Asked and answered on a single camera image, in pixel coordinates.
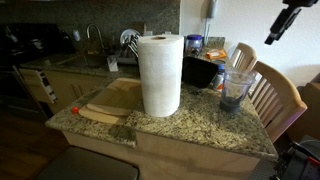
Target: kitchen sink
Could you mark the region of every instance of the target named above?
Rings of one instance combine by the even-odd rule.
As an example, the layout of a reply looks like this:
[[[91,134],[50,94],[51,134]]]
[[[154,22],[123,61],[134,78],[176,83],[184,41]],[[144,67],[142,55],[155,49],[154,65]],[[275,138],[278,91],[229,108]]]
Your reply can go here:
[[[64,66],[99,68],[107,65],[107,55],[85,54],[58,63]]]

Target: wall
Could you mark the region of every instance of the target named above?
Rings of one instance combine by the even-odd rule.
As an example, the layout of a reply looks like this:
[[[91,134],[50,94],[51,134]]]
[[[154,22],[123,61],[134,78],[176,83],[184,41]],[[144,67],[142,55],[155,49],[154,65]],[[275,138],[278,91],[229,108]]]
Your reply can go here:
[[[171,31],[179,33],[180,0],[68,0],[59,2],[31,2],[10,0],[0,4],[0,23],[56,23],[59,29],[72,35],[78,29],[81,42],[74,42],[80,50],[99,46],[93,28],[93,40],[88,41],[86,27],[95,23],[101,30],[104,44],[120,44],[121,33],[128,28],[143,32],[143,24],[155,34]]]
[[[181,0],[180,34],[203,32],[207,0]],[[303,8],[279,41],[265,45],[270,27],[287,5],[280,0],[218,0],[210,36],[226,37],[231,54],[238,42],[254,47],[258,59],[281,71],[295,85],[305,85],[320,72],[320,3]]]

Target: jar lid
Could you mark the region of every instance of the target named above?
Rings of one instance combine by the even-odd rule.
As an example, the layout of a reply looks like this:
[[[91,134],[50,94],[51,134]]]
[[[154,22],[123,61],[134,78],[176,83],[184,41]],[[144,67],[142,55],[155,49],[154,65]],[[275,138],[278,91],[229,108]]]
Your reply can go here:
[[[188,40],[202,40],[202,36],[199,34],[190,34],[187,36]]]

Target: floor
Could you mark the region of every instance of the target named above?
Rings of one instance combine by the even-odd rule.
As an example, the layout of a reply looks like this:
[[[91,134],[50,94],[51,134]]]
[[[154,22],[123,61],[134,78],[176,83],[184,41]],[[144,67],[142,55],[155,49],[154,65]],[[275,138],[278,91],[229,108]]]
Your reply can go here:
[[[275,143],[278,152],[288,148],[282,136]],[[53,159],[69,147],[60,131],[36,122],[12,116],[0,109],[0,180],[33,179]],[[275,163],[261,160],[250,180],[269,179]]]

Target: paper towel roll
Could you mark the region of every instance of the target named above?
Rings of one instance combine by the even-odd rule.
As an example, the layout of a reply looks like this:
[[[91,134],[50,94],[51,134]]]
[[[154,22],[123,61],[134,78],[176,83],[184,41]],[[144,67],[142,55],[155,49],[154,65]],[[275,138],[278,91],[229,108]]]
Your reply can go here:
[[[179,107],[183,42],[179,35],[147,36],[138,41],[143,104],[151,116],[170,116]]]

